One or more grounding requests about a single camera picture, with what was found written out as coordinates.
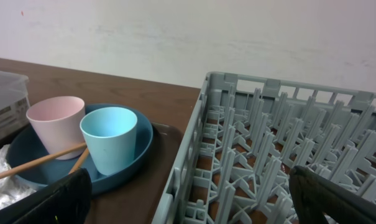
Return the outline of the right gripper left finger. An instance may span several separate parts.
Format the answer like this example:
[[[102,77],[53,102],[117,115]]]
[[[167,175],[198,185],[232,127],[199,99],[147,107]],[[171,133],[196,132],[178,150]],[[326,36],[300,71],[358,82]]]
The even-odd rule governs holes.
[[[0,210],[0,223],[84,223],[90,210],[92,183],[78,169]]]

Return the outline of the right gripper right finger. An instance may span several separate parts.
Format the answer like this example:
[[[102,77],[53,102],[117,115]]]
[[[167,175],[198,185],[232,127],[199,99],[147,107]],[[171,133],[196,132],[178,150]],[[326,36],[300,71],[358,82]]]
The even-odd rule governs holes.
[[[303,166],[292,168],[289,176],[289,189],[300,224],[325,224],[326,215],[338,223],[376,223],[375,204]]]

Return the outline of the white tissue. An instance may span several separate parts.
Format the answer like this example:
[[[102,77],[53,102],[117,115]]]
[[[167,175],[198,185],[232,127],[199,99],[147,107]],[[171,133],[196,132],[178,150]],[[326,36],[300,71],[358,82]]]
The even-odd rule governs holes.
[[[11,167],[6,160],[9,144],[0,149],[0,173],[10,170]],[[23,198],[35,193],[35,190],[17,180],[14,176],[0,179],[0,210],[16,203]]]

